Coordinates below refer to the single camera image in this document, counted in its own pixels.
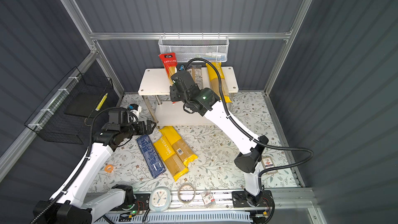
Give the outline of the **dark blue clear spaghetti bag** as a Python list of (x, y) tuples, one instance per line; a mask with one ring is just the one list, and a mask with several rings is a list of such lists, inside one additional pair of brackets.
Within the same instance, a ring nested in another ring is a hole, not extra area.
[(191, 74), (193, 81), (198, 85), (199, 89), (203, 89), (203, 76), (202, 76), (202, 66), (201, 65), (191, 65), (188, 69)]

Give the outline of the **yellow Pastatime spaghetti bag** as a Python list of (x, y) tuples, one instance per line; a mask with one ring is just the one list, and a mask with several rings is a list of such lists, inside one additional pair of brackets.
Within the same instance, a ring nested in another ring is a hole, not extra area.
[(208, 69), (208, 76), (209, 76), (209, 81), (210, 81), (210, 86), (211, 89), (220, 97), (221, 99), (221, 93), (220, 93), (220, 87), (219, 87), (219, 82), (221, 82), (221, 89), (222, 89), (222, 94), (224, 97), (224, 100), (226, 103), (231, 103), (230, 99), (230, 94), (229, 94), (229, 89), (226, 84), (226, 79), (221, 67), (220, 62), (212, 62), (211, 63), (218, 71), (220, 77), (217, 76), (216, 71), (213, 69), (213, 67), (209, 64), (206, 64), (206, 67)]

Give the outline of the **red spaghetti bag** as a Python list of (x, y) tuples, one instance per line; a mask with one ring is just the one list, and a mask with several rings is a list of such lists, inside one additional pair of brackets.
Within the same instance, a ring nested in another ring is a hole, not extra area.
[(171, 76), (177, 72), (177, 59), (175, 53), (160, 54), (160, 59), (162, 60), (163, 66), (166, 70), (167, 77), (169, 79), (170, 85), (173, 85), (173, 80)]

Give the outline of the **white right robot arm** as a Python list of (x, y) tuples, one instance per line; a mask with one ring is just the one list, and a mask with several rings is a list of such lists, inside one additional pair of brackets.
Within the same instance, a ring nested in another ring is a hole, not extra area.
[(209, 88), (200, 90), (196, 84), (189, 89), (173, 85), (170, 86), (170, 97), (173, 102), (183, 102), (183, 110), (188, 114), (198, 113), (210, 120), (232, 140), (239, 150), (234, 163), (244, 173), (246, 201), (250, 206), (258, 206), (262, 202), (259, 174), (264, 147), (257, 142), (267, 144), (268, 139), (246, 128)]

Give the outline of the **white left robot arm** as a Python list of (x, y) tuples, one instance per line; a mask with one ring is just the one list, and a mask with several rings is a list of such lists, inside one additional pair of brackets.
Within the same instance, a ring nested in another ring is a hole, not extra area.
[(71, 175), (47, 201), (39, 201), (34, 210), (33, 224), (92, 224), (115, 207), (134, 203), (132, 187), (118, 185), (84, 204), (84, 199), (106, 160), (124, 139), (151, 134), (156, 123), (137, 121), (108, 122), (90, 138), (88, 149)]

